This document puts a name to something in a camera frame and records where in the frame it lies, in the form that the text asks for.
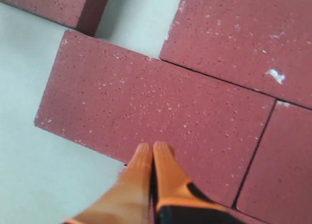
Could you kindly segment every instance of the concrete floor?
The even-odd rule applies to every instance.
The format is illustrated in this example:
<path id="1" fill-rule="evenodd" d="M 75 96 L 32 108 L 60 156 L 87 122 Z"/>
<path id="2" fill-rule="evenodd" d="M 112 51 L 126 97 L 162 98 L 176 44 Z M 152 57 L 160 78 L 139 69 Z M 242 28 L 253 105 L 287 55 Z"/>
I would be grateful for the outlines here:
<path id="1" fill-rule="evenodd" d="M 97 37 L 158 57 L 178 3 L 109 0 Z M 104 193 L 123 168 L 34 127 L 65 30 L 0 3 L 0 223 L 60 223 Z"/>

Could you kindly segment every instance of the red paving block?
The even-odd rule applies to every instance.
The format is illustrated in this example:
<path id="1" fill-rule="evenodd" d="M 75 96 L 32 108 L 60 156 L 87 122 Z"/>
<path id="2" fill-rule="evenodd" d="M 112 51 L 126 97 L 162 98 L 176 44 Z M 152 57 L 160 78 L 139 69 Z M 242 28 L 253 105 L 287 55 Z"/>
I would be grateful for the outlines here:
<path id="1" fill-rule="evenodd" d="M 107 0 L 0 0 L 94 36 Z"/>
<path id="2" fill-rule="evenodd" d="M 67 31 L 35 123 L 125 163 L 170 142 L 211 198 L 231 205 L 274 99 Z"/>
<path id="3" fill-rule="evenodd" d="M 273 224 L 312 223 L 312 112 L 278 102 L 237 208 Z"/>
<path id="4" fill-rule="evenodd" d="M 163 60 L 312 108 L 311 0 L 181 0 Z"/>
<path id="5" fill-rule="evenodd" d="M 266 224 L 266 223 L 264 223 L 262 221 L 254 219 L 252 217 L 249 217 L 249 216 L 247 216 L 247 215 L 245 215 L 243 213 L 237 212 L 236 210 L 230 209 L 229 213 L 231 215 L 233 215 L 234 217 L 238 218 L 239 220 L 243 221 L 246 224 Z"/>

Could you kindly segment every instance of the red brick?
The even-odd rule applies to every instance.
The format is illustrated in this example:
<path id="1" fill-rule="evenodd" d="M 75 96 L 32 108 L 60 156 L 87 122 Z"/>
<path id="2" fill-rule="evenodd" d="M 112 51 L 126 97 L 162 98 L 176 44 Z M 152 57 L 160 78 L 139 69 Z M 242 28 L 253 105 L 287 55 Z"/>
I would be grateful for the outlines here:
<path id="1" fill-rule="evenodd" d="M 0 0 L 94 36 L 107 0 Z"/>
<path id="2" fill-rule="evenodd" d="M 170 142 L 216 201 L 231 205 L 273 98 L 67 31 L 36 125 L 125 163 Z"/>
<path id="3" fill-rule="evenodd" d="M 160 57 L 312 108 L 311 11 L 311 0 L 181 0 Z"/>
<path id="4" fill-rule="evenodd" d="M 312 223 L 312 112 L 278 102 L 238 199 L 240 211 L 278 224 Z"/>
<path id="5" fill-rule="evenodd" d="M 252 218 L 252 217 L 249 217 L 249 216 L 247 216 L 247 215 L 245 215 L 243 213 L 240 213 L 240 212 L 238 212 L 236 210 L 232 210 L 231 209 L 231 210 L 229 210 L 229 213 L 231 215 L 233 215 L 234 217 L 240 219 L 241 221 L 245 222 L 246 224 L 266 224 L 266 223 L 264 223 L 262 221 L 259 221 L 259 220 L 255 219 L 255 218 Z"/>

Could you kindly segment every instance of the red tile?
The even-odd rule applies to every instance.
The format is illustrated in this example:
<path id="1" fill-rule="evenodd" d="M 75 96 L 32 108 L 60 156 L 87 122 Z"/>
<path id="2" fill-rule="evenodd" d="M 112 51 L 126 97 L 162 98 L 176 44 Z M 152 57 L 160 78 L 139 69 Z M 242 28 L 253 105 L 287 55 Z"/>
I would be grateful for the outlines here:
<path id="1" fill-rule="evenodd" d="M 312 223 L 312 112 L 278 102 L 238 199 L 273 224 Z"/>
<path id="2" fill-rule="evenodd" d="M 107 0 L 0 0 L 94 36 Z"/>
<path id="3" fill-rule="evenodd" d="M 312 108 L 311 0 L 181 0 L 160 57 Z"/>
<path id="4" fill-rule="evenodd" d="M 252 218 L 252 217 L 249 217 L 249 216 L 247 216 L 247 215 L 245 215 L 243 213 L 240 213 L 240 212 L 238 212 L 236 210 L 232 210 L 231 209 L 231 210 L 229 210 L 229 213 L 231 215 L 233 215 L 234 217 L 238 218 L 239 220 L 243 221 L 246 224 L 266 224 L 266 223 L 264 223 L 262 221 L 259 221 L 259 220 L 255 219 L 255 218 Z"/>
<path id="5" fill-rule="evenodd" d="M 128 162 L 170 142 L 216 201 L 231 205 L 273 98 L 67 31 L 36 125 Z"/>

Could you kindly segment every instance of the speckled surface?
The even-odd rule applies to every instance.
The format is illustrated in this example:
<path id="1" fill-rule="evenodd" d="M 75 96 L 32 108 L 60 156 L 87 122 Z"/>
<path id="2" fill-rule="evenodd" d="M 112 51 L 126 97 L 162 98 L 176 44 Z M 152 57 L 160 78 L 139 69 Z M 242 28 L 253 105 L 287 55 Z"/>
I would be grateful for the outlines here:
<path id="1" fill-rule="evenodd" d="M 233 210 L 233 209 L 229 210 L 229 213 L 231 215 L 233 215 L 234 217 L 240 219 L 241 221 L 243 221 L 246 224 L 266 224 L 265 222 L 259 221 L 255 218 L 252 218 L 252 217 L 249 217 L 249 216 L 247 216 L 243 213 L 240 213 L 236 210 Z"/>
<path id="2" fill-rule="evenodd" d="M 107 0 L 0 0 L 93 36 Z"/>
<path id="3" fill-rule="evenodd" d="M 231 205 L 274 99 L 67 31 L 36 126 L 123 162 L 170 142 L 211 198 Z"/>
<path id="4" fill-rule="evenodd" d="M 240 211 L 278 224 L 312 223 L 312 112 L 278 102 L 238 199 Z"/>
<path id="5" fill-rule="evenodd" d="M 160 57 L 312 108 L 311 0 L 181 0 Z"/>

